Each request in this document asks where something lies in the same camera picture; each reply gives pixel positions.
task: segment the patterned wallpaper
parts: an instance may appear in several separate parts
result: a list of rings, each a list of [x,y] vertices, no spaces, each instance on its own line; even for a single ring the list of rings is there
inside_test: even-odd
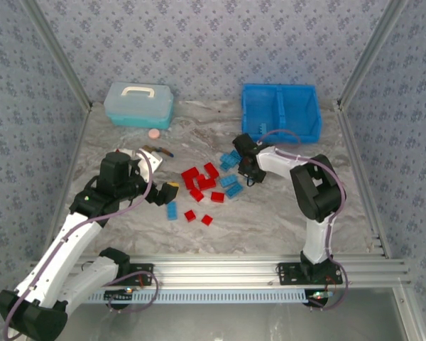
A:
[[[92,101],[113,81],[179,99],[239,98],[245,82],[340,96],[388,0],[38,0]]]
[[[0,0],[0,290],[42,252],[83,116],[20,2]]]
[[[426,0],[409,2],[347,109],[393,255],[426,315]]]

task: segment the box handle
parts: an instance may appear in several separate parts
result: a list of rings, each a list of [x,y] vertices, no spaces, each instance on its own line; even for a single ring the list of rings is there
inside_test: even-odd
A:
[[[155,97],[155,90],[153,90],[151,87],[125,87],[123,89],[123,92],[121,93],[121,96],[126,96],[128,92],[130,91],[144,91],[149,92],[149,97]]]

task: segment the blue basket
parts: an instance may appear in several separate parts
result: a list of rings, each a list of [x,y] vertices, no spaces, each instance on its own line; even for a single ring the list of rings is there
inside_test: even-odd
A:
[[[287,129],[300,137],[302,144],[319,141],[322,117],[315,87],[312,85],[245,84],[241,97],[241,130],[254,141],[274,129]],[[265,139],[276,144],[297,143],[294,136],[277,133]]]

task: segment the marble tabletop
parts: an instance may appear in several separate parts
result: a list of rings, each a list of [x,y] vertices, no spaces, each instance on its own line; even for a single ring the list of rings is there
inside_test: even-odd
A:
[[[325,154],[344,183],[347,202],[334,225],[333,252],[365,253],[372,247],[351,163],[342,140],[336,114],[322,110],[323,128],[318,144],[298,147],[304,156]],[[164,162],[154,181],[181,184],[176,198],[178,220],[168,221],[166,207],[144,202],[135,210],[110,219],[84,254],[98,254],[107,247],[128,254],[298,254],[305,243],[306,221],[299,210],[292,183],[268,174],[261,184],[248,188],[223,204],[211,202],[209,193],[195,202],[183,185],[181,172],[196,166],[203,171],[207,162],[219,169],[219,157],[233,149],[232,140],[241,133],[239,102],[178,102],[170,128],[158,140],[148,138],[147,129],[114,126],[104,107],[95,103],[87,122],[75,174],[65,203],[65,215],[76,193],[99,172],[105,154],[116,148],[137,149],[145,144],[160,146],[175,157],[163,154]],[[237,173],[236,168],[221,176]],[[188,223],[183,213],[194,210],[197,220]],[[210,226],[200,222],[213,217]]]

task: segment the blue lego brick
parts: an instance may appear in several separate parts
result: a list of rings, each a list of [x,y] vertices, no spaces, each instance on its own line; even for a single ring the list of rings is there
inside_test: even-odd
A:
[[[239,162],[241,161],[241,156],[240,156],[239,152],[238,152],[238,151],[236,151],[236,150],[231,151],[231,152],[230,152],[230,156],[233,156],[233,157],[234,157],[234,158],[236,158]]]
[[[222,154],[220,160],[222,163],[228,163],[231,167],[235,167],[240,162],[235,157],[230,156],[229,154]]]
[[[259,126],[259,131],[261,132],[261,135],[267,134],[267,125],[265,123],[262,123]]]
[[[243,186],[239,183],[236,183],[232,187],[230,187],[228,190],[226,190],[226,195],[229,199],[232,199],[233,197],[236,197],[241,191],[243,190]]]
[[[168,220],[177,220],[177,203],[175,201],[169,202],[168,206]]]
[[[235,174],[226,176],[225,178],[221,178],[219,179],[219,183],[221,183],[221,187],[225,188],[230,186],[232,183],[236,183],[238,182],[238,178],[236,177]]]
[[[221,165],[219,166],[224,172],[227,172],[230,168],[231,168],[231,166],[228,164],[228,163],[226,163],[226,162],[223,162],[223,163],[221,163]]]

